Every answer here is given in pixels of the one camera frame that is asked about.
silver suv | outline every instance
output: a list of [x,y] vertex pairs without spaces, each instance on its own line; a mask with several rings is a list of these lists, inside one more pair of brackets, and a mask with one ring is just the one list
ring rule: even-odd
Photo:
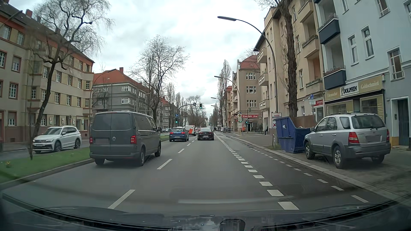
[[342,169],[347,159],[371,157],[379,164],[391,151],[390,133],[382,119],[374,113],[337,113],[323,118],[304,138],[305,156],[315,154],[332,157]]

curb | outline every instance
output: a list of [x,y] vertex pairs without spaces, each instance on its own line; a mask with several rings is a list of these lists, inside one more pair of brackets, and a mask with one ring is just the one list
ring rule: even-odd
[[94,162],[94,159],[86,159],[86,160],[83,160],[83,161],[63,165],[63,166],[60,166],[60,167],[57,167],[57,168],[53,168],[53,169],[50,169],[50,170],[47,170],[47,171],[44,171],[44,172],[35,173],[35,174],[29,175],[29,176],[25,176],[25,177],[21,177],[21,178],[15,179],[15,180],[7,181],[7,182],[4,182],[4,183],[0,184],[0,189],[3,190],[3,189],[6,189],[6,188],[14,187],[14,186],[24,184],[24,183],[29,182],[29,181],[37,180],[37,179],[45,177],[45,176],[53,175],[55,173],[59,173],[59,172],[62,172],[62,171],[68,170],[68,169],[72,169],[72,168],[75,168],[75,167],[78,167],[78,166],[82,166],[82,165],[85,165],[85,164],[89,164],[89,163],[92,163],[92,162]]
[[296,163],[302,164],[302,165],[307,166],[307,167],[309,167],[309,168],[311,168],[311,169],[314,169],[314,170],[316,170],[316,171],[325,173],[325,174],[327,174],[327,175],[330,175],[330,176],[332,176],[332,177],[334,177],[334,178],[340,179],[340,180],[342,180],[342,181],[344,181],[344,182],[350,183],[350,184],[355,185],[355,186],[357,186],[357,187],[366,189],[366,190],[368,190],[368,191],[370,191],[370,192],[376,193],[376,194],[378,194],[378,195],[380,195],[380,196],[383,196],[383,197],[386,197],[386,198],[388,198],[388,199],[395,200],[395,201],[404,200],[404,198],[403,198],[402,196],[399,196],[399,195],[397,195],[397,194],[394,194],[394,193],[388,192],[388,191],[386,191],[386,190],[377,188],[377,187],[375,187],[375,186],[372,186],[372,185],[367,184],[367,183],[365,183],[365,182],[356,180],[356,179],[354,179],[354,178],[351,178],[351,177],[348,177],[348,176],[344,176],[344,175],[342,175],[342,174],[340,174],[340,173],[336,173],[336,172],[333,172],[333,171],[331,171],[331,170],[329,170],[329,169],[325,169],[325,168],[323,168],[323,167],[320,167],[320,166],[317,166],[317,165],[314,165],[314,164],[310,164],[310,163],[305,162],[305,161],[302,161],[302,160],[300,160],[300,159],[291,157],[291,156],[289,156],[289,155],[286,155],[286,154],[283,154],[283,153],[280,153],[280,152],[276,152],[276,151],[270,150],[270,149],[265,148],[265,147],[263,147],[263,146],[256,145],[256,144],[254,144],[254,143],[252,143],[252,142],[249,142],[249,141],[246,141],[246,140],[237,138],[237,137],[233,137],[233,136],[232,136],[232,138],[237,139],[237,140],[239,140],[240,142],[245,142],[245,143],[251,144],[251,145],[253,145],[253,146],[256,146],[256,147],[258,147],[258,148],[260,148],[260,149],[263,149],[263,150],[265,150],[265,151],[274,153],[274,154],[279,155],[279,156],[281,156],[281,157],[287,158],[287,159],[289,159],[289,160],[291,160],[291,161],[294,161],[294,162],[296,162]]

grass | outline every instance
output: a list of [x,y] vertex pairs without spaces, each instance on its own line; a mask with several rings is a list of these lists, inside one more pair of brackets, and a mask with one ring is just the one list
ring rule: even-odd
[[90,149],[80,148],[57,153],[0,162],[0,183],[89,159]]

road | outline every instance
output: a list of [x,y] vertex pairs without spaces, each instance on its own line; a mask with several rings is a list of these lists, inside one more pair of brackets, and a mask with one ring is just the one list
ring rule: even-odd
[[312,211],[386,201],[270,152],[217,133],[214,141],[162,142],[142,167],[106,161],[3,191],[21,201],[92,206],[134,213],[228,214],[249,210]]

storefront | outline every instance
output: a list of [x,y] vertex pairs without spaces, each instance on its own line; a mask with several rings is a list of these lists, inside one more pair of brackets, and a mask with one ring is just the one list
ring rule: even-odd
[[382,76],[327,90],[325,104],[326,115],[371,112],[385,121]]

